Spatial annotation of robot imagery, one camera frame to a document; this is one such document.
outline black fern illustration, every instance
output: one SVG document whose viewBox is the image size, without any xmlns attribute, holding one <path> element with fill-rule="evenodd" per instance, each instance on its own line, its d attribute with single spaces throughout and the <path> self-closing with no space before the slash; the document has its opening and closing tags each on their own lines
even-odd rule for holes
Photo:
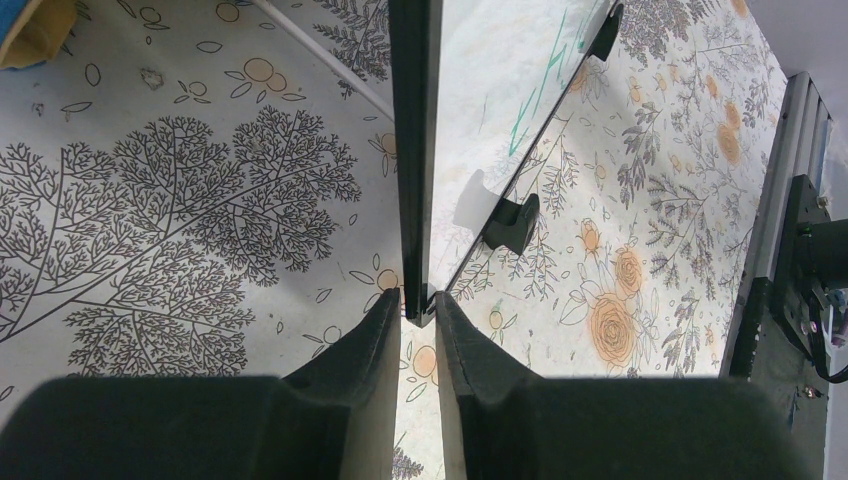
<svg viewBox="0 0 848 480">
<path fill-rule="evenodd" d="M 739 212 L 739 198 L 739 193 L 731 192 L 721 203 L 721 212 L 727 219 L 727 224 L 734 229 L 739 228 L 739 220 L 742 218 Z"/>
<path fill-rule="evenodd" d="M 151 122 L 112 154 L 74 143 L 48 163 L 10 145 L 0 343 L 73 306 L 70 363 L 83 375 L 238 373 L 253 321 L 241 283 L 326 258 L 336 224 L 320 202 L 359 199 L 356 160 L 322 130 L 319 117 L 266 107 L 238 127 L 234 155 L 186 117 Z"/>
<path fill-rule="evenodd" d="M 320 117 L 270 106 L 238 126 L 235 158 L 247 167 L 252 187 L 218 202 L 186 233 L 261 286 L 277 283 L 278 260 L 304 272 L 313 257 L 329 257 L 327 241 L 337 225 L 318 202 L 358 201 L 361 192 L 348 146 L 322 136 L 323 128 Z"/>
<path fill-rule="evenodd" d="M 748 86 L 748 97 L 745 99 L 745 112 L 742 113 L 742 121 L 746 126 L 753 128 L 757 125 L 757 119 L 766 118 L 768 101 L 768 81 L 752 78 L 751 85 Z"/>
<path fill-rule="evenodd" d="M 485 257 L 485 261 L 480 262 L 480 257 Z M 465 264 L 462 273 L 460 273 L 456 284 L 451 289 L 451 295 L 454 300 L 471 300 L 474 298 L 475 293 L 485 291 L 487 288 L 494 286 L 491 277 L 495 274 L 491 271 L 490 261 L 491 257 L 484 255 L 482 244 L 475 248 L 474 253 Z"/>
<path fill-rule="evenodd" d="M 624 6 L 620 37 L 624 50 L 643 66 L 648 66 L 650 53 L 654 59 L 665 60 L 669 36 L 689 40 L 689 13 L 681 0 L 636 0 Z"/>
<path fill-rule="evenodd" d="M 392 480 L 410 480 L 421 475 L 424 465 L 412 461 L 403 449 L 395 447 L 392 453 Z"/>
<path fill-rule="evenodd" d="M 567 120 L 562 121 L 568 124 L 568 121 L 570 120 L 571 117 L 569 117 Z M 492 166 L 486 169 L 486 178 L 508 179 L 515 173 L 517 168 L 520 168 L 518 170 L 518 178 L 532 178 L 535 182 L 536 177 L 539 176 L 539 173 L 541 171 L 541 168 L 538 167 L 544 168 L 545 164 L 547 164 L 548 162 L 548 159 L 553 154 L 554 149 L 557 148 L 557 145 L 559 145 L 560 149 L 563 148 L 562 139 L 563 137 L 560 135 L 560 137 L 554 141 L 554 145 L 551 146 L 550 149 L 547 149 L 547 146 L 551 143 L 551 140 L 549 138 L 543 139 L 540 144 L 533 146 L 533 148 L 530 150 L 530 153 L 527 155 L 526 161 L 524 161 L 523 163 L 521 163 L 520 158 L 515 158 L 514 156 L 511 157 L 509 155 L 509 146 L 505 145 L 501 151 L 501 154 L 497 155 L 495 161 L 492 162 Z M 542 152 L 539 151 L 540 147 L 542 147 L 543 149 L 547 149 L 547 155 L 544 155 Z M 511 199 L 515 201 L 523 200 L 519 199 L 517 195 L 518 192 L 515 191 L 515 189 L 510 192 Z"/>
<path fill-rule="evenodd" d="M 704 285 L 706 296 L 715 300 L 715 270 L 712 249 L 715 240 L 707 225 L 704 204 L 707 198 L 700 198 L 695 191 L 685 185 L 677 185 L 663 174 L 648 178 L 648 193 L 651 195 L 651 208 L 656 219 L 648 221 L 650 227 L 645 245 L 661 245 L 663 250 L 651 257 L 651 275 L 663 278 L 666 288 L 680 288 L 679 259 L 689 261 L 692 273 Z M 666 249 L 674 245 L 668 253 Z"/>
<path fill-rule="evenodd" d="M 569 87 L 569 93 L 579 93 L 580 100 L 583 103 L 589 102 L 594 107 L 593 100 L 599 100 L 601 96 L 607 94 L 607 88 L 610 85 L 609 78 L 607 78 L 608 69 L 608 64 L 593 57 L 586 58 L 574 83 Z"/>
<path fill-rule="evenodd" d="M 331 52 L 363 81 L 378 82 L 389 78 L 389 2 L 387 0 L 315 0 L 336 15 L 344 26 L 314 25 L 321 35 L 334 43 Z M 342 97 L 353 94 L 353 87 L 339 80 Z"/>
<path fill-rule="evenodd" d="M 695 325 L 695 311 L 700 301 L 700 298 L 695 298 L 695 291 L 691 288 L 680 298 L 674 311 L 677 328 L 662 343 L 665 349 L 665 369 L 667 371 L 674 367 L 675 378 L 683 378 L 695 370 L 695 356 L 701 349 L 701 328 Z"/>
<path fill-rule="evenodd" d="M 727 289 L 731 294 L 736 292 L 739 286 L 740 275 L 745 263 L 745 255 L 748 253 L 748 244 L 751 239 L 751 232 L 754 227 L 748 229 L 742 239 L 736 241 L 734 233 L 730 233 L 730 243 L 724 246 L 724 256 L 731 260 L 729 271 L 722 274 L 718 281 L 718 286 Z"/>
<path fill-rule="evenodd" d="M 718 0 L 689 0 L 689 16 L 692 17 L 692 23 L 697 23 L 707 16 L 715 13 L 719 8 Z"/>
<path fill-rule="evenodd" d="M 636 191 L 645 186 L 645 166 L 653 165 L 657 160 L 660 136 L 654 131 L 654 123 L 661 112 L 656 109 L 654 102 L 643 103 L 642 108 L 635 113 L 636 125 L 622 132 L 624 144 L 627 145 L 625 155 L 634 154 L 633 161 L 622 164 L 618 170 L 618 184 L 621 186 L 619 198 L 625 208 L 630 208 Z"/>
<path fill-rule="evenodd" d="M 163 243 L 111 286 L 65 319 L 81 375 L 235 375 L 247 364 L 239 330 L 255 318 L 238 308 L 241 280 L 189 241 Z"/>
<path fill-rule="evenodd" d="M 677 132 L 683 132 L 686 129 L 692 119 L 693 111 L 700 111 L 701 91 L 704 88 L 704 79 L 698 64 L 698 52 L 692 51 L 690 55 L 683 57 L 681 62 L 689 67 L 692 74 L 680 79 L 682 87 L 677 92 L 680 109 L 671 114 L 671 125 Z"/>
<path fill-rule="evenodd" d="M 548 161 L 545 164 L 542 175 L 542 203 L 545 211 L 551 212 L 557 218 L 565 212 L 565 194 L 569 189 L 577 185 L 577 159 L 571 152 L 565 151 L 560 143 L 559 161 Z"/>
<path fill-rule="evenodd" d="M 553 283 L 559 282 L 554 272 L 557 267 L 553 258 L 555 249 L 547 243 L 549 233 L 545 217 L 540 214 L 533 238 L 521 256 L 510 251 L 498 255 L 501 268 L 509 270 L 511 281 L 528 281 L 524 286 L 524 298 L 538 295 L 539 301 L 547 300 L 554 293 Z"/>
<path fill-rule="evenodd" d="M 697 50 L 705 59 L 707 70 L 725 82 L 738 78 L 739 70 L 753 72 L 760 66 L 760 56 L 751 32 L 740 30 L 736 17 L 727 12 L 720 24 L 705 25 L 706 48 Z"/>
</svg>

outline orange flower illustration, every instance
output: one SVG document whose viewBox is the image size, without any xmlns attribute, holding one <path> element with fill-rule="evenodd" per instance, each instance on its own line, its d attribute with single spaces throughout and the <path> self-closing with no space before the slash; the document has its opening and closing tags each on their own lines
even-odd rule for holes
<svg viewBox="0 0 848 480">
<path fill-rule="evenodd" d="M 595 222 L 588 218 L 583 220 L 580 236 L 583 240 L 583 246 L 586 248 L 586 255 L 597 255 L 598 249 L 601 247 L 601 233 L 598 232 L 598 226 Z"/>
<path fill-rule="evenodd" d="M 631 75 L 628 85 L 630 85 L 630 100 L 633 100 L 634 105 L 638 105 L 642 102 L 642 92 L 640 92 L 642 87 L 639 85 L 639 80 Z"/>
<path fill-rule="evenodd" d="M 432 383 L 439 386 L 439 369 L 436 362 L 436 349 L 430 345 L 423 345 L 412 353 L 412 341 L 406 345 L 404 358 L 400 359 L 400 369 L 406 370 L 410 366 L 415 375 L 406 377 L 406 381 L 415 384 L 415 387 L 406 397 L 407 403 L 415 401 L 426 390 L 427 385 Z"/>
<path fill-rule="evenodd" d="M 395 169 L 397 172 L 397 142 L 393 133 L 386 133 L 383 136 L 374 135 L 374 140 L 368 140 L 372 147 L 383 154 L 383 176 L 389 176 L 389 160 L 395 161 Z"/>
<path fill-rule="evenodd" d="M 748 16 L 748 4 L 745 3 L 745 0 L 730 0 L 730 4 L 733 5 L 733 10 L 736 11 L 736 15 L 739 15 L 742 18 Z"/>
<path fill-rule="evenodd" d="M 668 66 L 668 73 L 671 76 L 671 83 L 679 83 L 680 82 L 680 70 L 677 68 L 677 65 L 671 64 Z"/>
<path fill-rule="evenodd" d="M 710 97 L 713 99 L 718 98 L 718 84 L 715 83 L 715 78 L 712 75 L 707 75 L 707 91 L 710 92 Z"/>
<path fill-rule="evenodd" d="M 680 159 L 677 158 L 677 155 L 670 155 L 668 157 L 671 160 L 671 166 L 674 168 L 674 171 L 680 173 L 683 170 L 683 164 L 680 162 Z"/>
<path fill-rule="evenodd" d="M 286 77 L 276 71 L 271 62 L 264 58 L 251 58 L 244 63 L 241 71 L 228 70 L 224 74 L 242 82 L 230 93 L 230 98 L 239 98 L 247 94 L 254 86 L 259 91 L 256 95 L 256 103 L 265 100 L 268 92 L 271 95 L 279 95 L 288 102 L 297 102 L 306 98 L 303 95 L 291 93 L 292 86 L 289 85 Z"/>
<path fill-rule="evenodd" d="M 626 367 L 630 363 L 636 329 L 624 302 L 615 294 L 605 293 L 598 297 L 589 312 L 589 331 L 602 360 L 617 367 Z"/>
<path fill-rule="evenodd" d="M 571 86 L 568 87 L 569 93 L 583 90 L 583 87 L 586 85 L 586 81 L 589 79 L 588 70 L 588 64 L 583 62 L 583 65 L 580 66 L 580 70 L 577 70 L 577 75 L 574 76 L 574 81 L 572 81 Z"/>
<path fill-rule="evenodd" d="M 316 348 L 315 353 L 312 354 L 312 358 L 315 358 L 318 354 L 323 352 L 325 348 L 331 347 L 342 338 L 342 329 L 335 325 L 331 325 L 324 330 L 324 334 L 320 338 L 309 334 L 303 334 L 303 338 L 318 344 L 318 348 Z"/>
<path fill-rule="evenodd" d="M 365 308 L 363 309 L 363 313 L 368 313 L 371 310 L 371 307 L 374 306 L 374 303 L 377 302 L 377 299 L 380 298 L 380 295 L 390 289 L 402 287 L 400 277 L 395 273 L 394 269 L 384 268 L 380 269 L 380 254 L 375 253 L 374 257 L 371 259 L 371 266 L 374 268 L 374 274 L 369 274 L 360 270 L 351 270 L 350 275 L 365 285 L 376 285 L 377 292 L 375 292 L 368 301 L 365 302 Z M 403 303 L 403 293 L 401 292 L 401 303 Z"/>
<path fill-rule="evenodd" d="M 657 80 L 657 90 L 665 92 L 668 89 L 668 83 L 666 83 L 665 78 L 662 76 L 662 73 L 657 73 L 657 76 L 655 78 Z"/>
<path fill-rule="evenodd" d="M 615 261 L 615 280 L 624 297 L 636 295 L 642 288 L 642 264 L 630 248 L 620 248 Z"/>
<path fill-rule="evenodd" d="M 504 330 L 515 325 L 518 314 L 513 315 L 509 320 L 504 322 L 503 314 L 500 311 L 500 304 L 501 302 L 498 302 L 489 313 L 489 326 L 492 327 L 492 334 L 489 335 L 489 340 L 499 342 L 503 345 Z"/>
<path fill-rule="evenodd" d="M 724 105 L 724 115 L 727 117 L 727 126 L 739 130 L 742 126 L 742 117 L 739 116 L 739 110 L 733 102 L 727 102 Z"/>
<path fill-rule="evenodd" d="M 718 146 L 728 163 L 739 165 L 739 140 L 736 139 L 736 131 L 723 123 L 718 126 Z"/>
</svg>

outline orange rose print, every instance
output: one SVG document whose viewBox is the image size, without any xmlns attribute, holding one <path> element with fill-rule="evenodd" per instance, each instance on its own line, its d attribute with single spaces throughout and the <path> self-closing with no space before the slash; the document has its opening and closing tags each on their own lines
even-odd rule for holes
<svg viewBox="0 0 848 480">
<path fill-rule="evenodd" d="M 583 246 L 586 248 L 586 255 L 597 255 L 598 249 L 601 247 L 601 233 L 598 232 L 598 226 L 595 222 L 588 218 L 583 220 L 580 236 L 583 240 Z"/>
<path fill-rule="evenodd" d="M 736 131 L 723 123 L 718 126 L 718 146 L 728 163 L 739 165 L 739 140 L 736 139 Z"/>
<path fill-rule="evenodd" d="M 630 363 L 636 329 L 624 302 L 615 294 L 605 293 L 598 297 L 589 312 L 589 331 L 602 360 L 617 367 L 626 367 Z"/>
<path fill-rule="evenodd" d="M 707 91 L 710 92 L 710 97 L 713 99 L 718 98 L 718 84 L 715 83 L 715 78 L 712 75 L 707 75 Z"/>
<path fill-rule="evenodd" d="M 586 85 L 586 81 L 589 79 L 588 66 L 586 62 L 583 62 L 583 65 L 580 66 L 580 70 L 577 70 L 577 75 L 574 76 L 574 81 L 571 82 L 571 86 L 568 87 L 568 92 L 579 92 L 583 90 L 583 87 Z"/>
<path fill-rule="evenodd" d="M 642 288 L 642 264 L 630 248 L 618 250 L 615 261 L 615 280 L 624 296 L 635 295 Z"/>
<path fill-rule="evenodd" d="M 748 16 L 748 4 L 745 3 L 745 0 L 730 0 L 730 4 L 733 5 L 736 15 L 739 15 L 741 18 Z"/>
<path fill-rule="evenodd" d="M 727 126 L 733 130 L 739 130 L 739 127 L 742 126 L 742 118 L 733 102 L 727 102 L 724 105 L 724 115 L 727 117 Z"/>
</svg>

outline tree branch illustration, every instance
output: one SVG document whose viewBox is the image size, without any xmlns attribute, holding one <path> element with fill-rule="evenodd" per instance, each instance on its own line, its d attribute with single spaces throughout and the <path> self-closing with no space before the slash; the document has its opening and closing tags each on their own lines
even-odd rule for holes
<svg viewBox="0 0 848 480">
<path fill-rule="evenodd" d="M 653 254 L 651 275 L 655 278 L 663 276 L 663 284 L 668 288 L 680 288 L 680 272 L 676 263 L 680 255 L 689 260 L 692 273 L 706 288 L 707 298 L 714 300 L 712 248 L 715 241 L 703 211 L 710 196 L 700 198 L 691 188 L 675 184 L 665 174 L 659 177 L 651 175 L 648 181 L 651 208 L 657 219 L 648 221 L 650 237 L 645 245 L 661 244 L 662 248 L 669 248 L 676 243 L 670 254 L 666 251 Z"/>
<path fill-rule="evenodd" d="M 647 67 L 648 53 L 665 60 L 672 37 L 688 41 L 689 25 L 689 12 L 681 0 L 637 0 L 625 6 L 619 35 L 624 50 Z"/>
<path fill-rule="evenodd" d="M 633 161 L 624 163 L 618 170 L 618 184 L 621 186 L 621 203 L 630 208 L 636 191 L 645 186 L 646 165 L 653 165 L 660 151 L 660 136 L 654 131 L 654 123 L 662 110 L 657 110 L 654 102 L 642 104 L 636 110 L 636 125 L 622 132 L 624 144 L 627 145 L 625 155 L 633 153 Z"/>
<path fill-rule="evenodd" d="M 10 146 L 0 155 L 0 343 L 71 303 L 84 305 L 80 302 L 89 301 L 89 292 L 108 285 L 114 292 L 108 301 L 68 317 L 75 319 L 72 326 L 100 329 L 86 337 L 86 348 L 93 350 L 77 358 L 82 373 L 107 371 L 90 370 L 92 361 L 122 365 L 111 374 L 150 373 L 154 367 L 158 372 L 201 372 L 198 361 L 189 367 L 162 357 L 155 345 L 138 347 L 157 322 L 173 330 L 185 323 L 180 319 L 193 319 L 192 332 L 180 335 L 190 352 L 212 362 L 204 365 L 215 364 L 219 374 L 243 366 L 241 360 L 215 360 L 238 356 L 240 334 L 225 337 L 220 329 L 204 329 L 223 322 L 238 330 L 247 317 L 228 320 L 238 316 L 216 313 L 209 302 L 242 295 L 243 280 L 276 283 L 279 261 L 288 270 L 306 271 L 313 259 L 327 258 L 332 252 L 328 239 L 337 225 L 319 202 L 358 201 L 361 195 L 350 173 L 356 159 L 347 145 L 335 135 L 320 134 L 320 117 L 299 111 L 294 118 L 296 122 L 272 107 L 263 109 L 256 121 L 236 130 L 234 158 L 226 144 L 210 141 L 206 124 L 186 117 L 150 122 L 143 132 L 117 142 L 114 156 L 84 144 L 69 145 L 62 149 L 61 167 L 54 170 L 25 145 Z M 277 173 L 269 176 L 267 168 Z M 53 223 L 45 226 L 40 219 L 51 205 Z M 182 245 L 177 251 L 169 247 L 175 242 Z M 231 270 L 213 277 L 230 285 L 233 293 L 180 299 L 175 288 L 212 268 L 202 260 L 204 253 L 223 260 L 213 262 L 216 269 L 226 265 Z M 175 273 L 163 276 L 164 267 L 157 262 L 188 279 Z M 141 265 L 148 265 L 144 275 Z M 29 299 L 35 296 L 40 305 L 53 307 L 27 315 Z M 163 303 L 172 297 L 173 303 Z M 198 318 L 202 312 L 214 318 Z M 129 347 L 120 347 L 120 355 L 117 350 L 111 356 L 95 352 L 124 331 L 133 333 L 127 337 L 134 339 L 132 352 Z"/>
<path fill-rule="evenodd" d="M 748 252 L 748 241 L 751 238 L 751 232 L 753 230 L 754 227 L 751 226 L 751 228 L 745 232 L 742 240 L 732 243 L 731 245 L 725 245 L 724 255 L 728 259 L 733 258 L 733 263 L 730 265 L 730 271 L 722 275 L 721 279 L 718 281 L 718 285 L 720 287 L 727 288 L 729 291 L 733 292 L 739 286 L 739 276 L 743 267 L 742 264 L 745 261 L 744 255 Z"/>
<path fill-rule="evenodd" d="M 378 82 L 387 80 L 391 62 L 389 44 L 389 9 L 386 0 L 315 0 L 323 8 L 336 15 L 344 26 L 315 24 L 318 33 L 332 40 L 337 46 L 331 52 L 363 81 L 368 77 Z M 342 97 L 347 98 L 354 90 L 344 80 L 339 80 Z"/>
<path fill-rule="evenodd" d="M 545 183 L 542 185 L 542 202 L 545 210 L 557 218 L 565 211 L 565 194 L 577 184 L 577 159 L 571 152 L 565 151 L 560 143 L 559 162 L 547 163 L 542 174 Z"/>
<path fill-rule="evenodd" d="M 557 263 L 553 258 L 554 249 L 546 242 L 549 231 L 547 221 L 539 215 L 536 231 L 522 255 L 505 251 L 498 255 L 502 269 L 508 269 L 510 281 L 524 280 L 529 282 L 524 286 L 524 298 L 536 297 L 539 301 L 546 300 L 554 292 L 554 282 L 559 282 L 554 273 Z"/>
<path fill-rule="evenodd" d="M 739 29 L 732 13 L 725 13 L 722 24 L 705 25 L 703 33 L 707 48 L 696 50 L 696 54 L 706 59 L 709 70 L 716 76 L 732 82 L 740 69 L 752 72 L 758 66 L 754 37 Z"/>
<path fill-rule="evenodd" d="M 695 291 L 691 288 L 680 298 L 680 303 L 674 311 L 677 328 L 672 330 L 662 343 L 662 348 L 665 349 L 665 369 L 673 366 L 675 378 L 683 378 L 695 369 L 696 355 L 701 349 L 701 328 L 695 325 L 695 311 L 700 301 L 700 298 L 695 298 Z"/>
</svg>

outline black metal bracket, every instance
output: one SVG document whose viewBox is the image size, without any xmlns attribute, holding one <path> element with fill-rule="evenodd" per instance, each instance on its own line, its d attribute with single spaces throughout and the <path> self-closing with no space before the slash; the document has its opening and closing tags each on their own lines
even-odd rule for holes
<svg viewBox="0 0 848 480">
<path fill-rule="evenodd" d="M 388 480 L 399 355 L 400 290 L 391 289 L 282 380 L 54 380 L 0 434 L 0 476 Z"/>
<path fill-rule="evenodd" d="M 531 193 L 524 204 L 501 198 L 492 216 L 492 222 L 483 232 L 483 241 L 492 250 L 504 246 L 522 255 L 539 219 L 539 196 Z"/>
<path fill-rule="evenodd" d="M 612 46 L 615 45 L 615 39 L 618 37 L 618 27 L 621 25 L 621 18 L 624 16 L 624 5 L 617 4 L 612 8 L 610 14 L 604 20 L 601 29 L 592 41 L 589 47 L 588 55 L 592 55 L 602 62 L 606 62 L 609 54 L 612 51 Z"/>
<path fill-rule="evenodd" d="M 492 250 L 504 246 L 513 253 L 523 254 L 539 219 L 539 196 L 531 193 L 524 204 L 515 203 L 487 190 L 483 178 L 483 171 L 477 170 L 468 180 L 459 196 L 454 224 L 474 230 L 480 213 L 475 211 L 474 206 L 495 204 L 481 233 L 483 242 Z"/>
<path fill-rule="evenodd" d="M 758 386 L 767 393 L 783 417 L 796 450 L 805 459 L 810 478 L 821 478 L 824 466 L 827 399 L 799 396 L 806 389 L 828 395 L 829 385 L 810 361 L 787 341 L 787 333 L 769 309 L 774 284 L 755 278 L 739 324 L 729 375 Z"/>
<path fill-rule="evenodd" d="M 405 315 L 423 326 L 429 299 L 442 0 L 389 0 L 388 5 Z"/>
<path fill-rule="evenodd" d="M 802 325 L 809 324 L 807 299 L 812 289 L 808 275 L 798 263 L 801 256 L 798 250 L 803 239 L 802 228 L 799 227 L 829 220 L 827 210 L 819 208 L 817 197 L 818 191 L 809 177 L 799 175 L 792 179 L 769 301 L 769 310 L 775 322 L 789 342 L 804 353 L 808 360 L 811 359 L 810 343 Z"/>
</svg>

